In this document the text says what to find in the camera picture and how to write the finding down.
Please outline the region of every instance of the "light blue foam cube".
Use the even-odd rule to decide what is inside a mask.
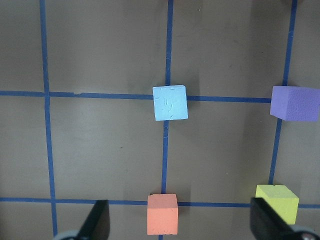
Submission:
[[[185,86],[155,86],[152,90],[156,121],[188,118]]]

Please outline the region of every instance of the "yellow foam cube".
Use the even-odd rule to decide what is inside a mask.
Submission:
[[[257,185],[256,198],[263,198],[287,223],[295,224],[299,198],[284,185]]]

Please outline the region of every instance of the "blue tape line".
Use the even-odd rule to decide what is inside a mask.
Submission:
[[[41,48],[44,92],[49,94],[46,1],[40,0]]]
[[[89,99],[132,99],[132,100],[153,100],[153,95],[148,94],[117,94],[117,93],[96,93],[96,92],[61,92],[51,91],[50,97],[54,98],[89,98]],[[37,91],[0,91],[0,96],[25,96],[44,97],[45,93]],[[271,103],[271,98],[263,97],[235,97],[235,96],[187,96],[188,101],[203,102],[227,102],[227,103]]]
[[[174,16],[174,0],[168,0],[168,14],[166,25],[166,54],[165,54],[165,85],[171,84],[171,52],[172,52],[172,27]]]
[[[278,120],[276,122],[272,160],[271,160],[270,173],[269,173],[269,181],[268,181],[269,185],[274,184],[274,177],[275,177],[275,170],[276,170],[276,163],[277,163],[277,156],[278,156],[278,149],[279,149],[279,141],[280,141],[280,134],[281,134],[281,126],[282,126],[282,120],[280,118],[278,118]]]
[[[293,45],[294,33],[295,33],[297,6],[298,6],[298,0],[292,0],[290,25],[289,25],[288,40],[287,40],[287,45],[286,45],[286,54],[285,54],[285,64],[284,64],[282,86],[288,85],[292,45]]]
[[[0,202],[51,203],[51,199],[31,197],[0,197]]]
[[[56,199],[57,204],[95,204],[97,200],[90,199]],[[30,197],[0,197],[0,202],[14,203],[51,203],[50,198]],[[147,206],[147,201],[109,200],[110,205]],[[225,202],[178,202],[179,207],[210,207],[210,208],[249,208],[250,203],[225,203]],[[299,204],[299,209],[320,209],[320,204]]]
[[[45,134],[46,134],[46,149],[48,157],[49,170],[49,185],[51,197],[51,211],[52,211],[52,227],[53,235],[58,234],[57,211],[56,211],[56,190],[55,190],[55,174],[54,174],[54,160],[52,154],[52,139],[51,139],[51,122],[50,122],[50,97],[44,98],[44,112],[45,112]]]
[[[229,102],[229,103],[271,103],[271,98],[235,96],[187,96],[188,101]]]
[[[95,204],[96,200],[90,199],[57,199],[57,204]],[[108,200],[109,205],[142,205],[146,206],[147,201],[130,201],[130,200]]]
[[[116,94],[116,93],[74,93],[51,91],[50,97],[56,98],[90,98],[90,99],[134,99],[134,100],[153,100],[153,95],[146,94]]]
[[[168,169],[168,143],[169,143],[169,121],[163,121],[163,154],[162,154],[162,179],[161,194],[166,193],[167,169]]]
[[[45,134],[46,149],[48,157],[49,185],[51,198],[51,215],[53,236],[58,234],[57,209],[56,209],[56,191],[54,176],[54,161],[52,154],[51,123],[50,123],[50,88],[48,74],[48,48],[47,48],[47,25],[46,25],[46,1],[39,0],[40,3],[40,25],[41,25],[41,48],[42,48],[42,69],[43,69],[43,87],[44,87],[44,115],[45,115]]]
[[[320,209],[320,204],[299,204],[300,209]]]
[[[56,199],[57,204],[95,204],[96,200],[90,199]]]
[[[179,207],[250,208],[250,203],[178,202]]]
[[[109,200],[110,205],[143,205],[147,206],[147,201]]]
[[[45,94],[39,91],[0,91],[0,96],[44,97]]]
[[[288,85],[292,45],[294,41],[297,6],[298,6],[298,0],[292,0],[282,86]],[[274,183],[275,170],[276,170],[277,157],[278,157],[278,148],[279,148],[279,141],[280,141],[280,134],[281,134],[281,126],[282,126],[282,120],[278,118],[276,123],[276,129],[275,129],[273,153],[272,153],[272,160],[271,160],[270,174],[269,174],[269,181],[268,181],[268,184],[270,185]]]

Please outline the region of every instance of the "grid line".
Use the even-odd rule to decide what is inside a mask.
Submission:
[[[54,160],[53,160],[53,153],[52,153],[51,121],[50,121],[50,88],[49,88],[49,74],[48,74],[46,1],[39,0],[39,4],[40,4],[43,87],[44,87],[44,119],[45,119],[46,150],[47,150],[47,158],[48,158],[52,231],[53,231],[53,236],[55,236],[58,234],[58,224],[57,224],[55,174],[54,174]]]
[[[92,199],[55,199],[56,204],[95,204],[97,200]],[[31,197],[0,197],[0,202],[14,203],[51,203],[51,198]],[[146,206],[147,201],[136,200],[108,200],[110,205]],[[249,208],[250,203],[239,202],[189,202],[178,201],[179,207],[204,207],[204,208]],[[299,204],[299,209],[320,209],[320,204]]]
[[[166,25],[166,54],[165,54],[165,85],[171,84],[171,52],[172,52],[172,28],[173,28],[174,0],[168,0],[167,25]],[[162,144],[162,173],[161,194],[167,189],[168,169],[168,146],[169,146],[169,121],[163,121],[163,144]]]
[[[286,54],[285,54],[285,63],[284,63],[282,86],[287,86],[288,85],[291,53],[292,53],[292,46],[293,46],[294,33],[295,33],[297,6],[298,6],[298,0],[292,0],[290,24],[289,24],[289,33],[288,33],[288,40],[287,40],[287,45],[286,45]],[[280,118],[278,118],[277,123],[276,123],[276,128],[275,128],[273,152],[272,152],[272,159],[271,159],[270,173],[269,173],[269,181],[268,181],[268,184],[270,184],[270,185],[274,184],[277,157],[278,157],[278,149],[279,149],[279,142],[280,142],[280,134],[281,134],[281,127],[282,127],[282,120]]]
[[[39,97],[46,96],[44,92],[39,91],[1,91],[0,96],[13,97]],[[50,91],[51,98],[86,98],[86,99],[131,99],[131,100],[153,100],[154,96],[149,94],[128,94],[128,93],[98,93],[98,92],[64,92]],[[258,103],[270,104],[271,98],[268,97],[241,97],[241,96],[192,96],[187,95],[188,101],[195,102],[225,102],[225,103]]]

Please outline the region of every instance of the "cube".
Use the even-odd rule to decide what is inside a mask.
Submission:
[[[155,86],[153,90],[154,115],[156,121],[188,118],[186,87]]]
[[[178,202],[175,194],[148,196],[147,234],[178,234]]]
[[[284,185],[257,185],[256,198],[263,198],[287,223],[295,224],[299,198]]]
[[[285,121],[316,122],[320,90],[299,86],[274,86],[270,114]]]

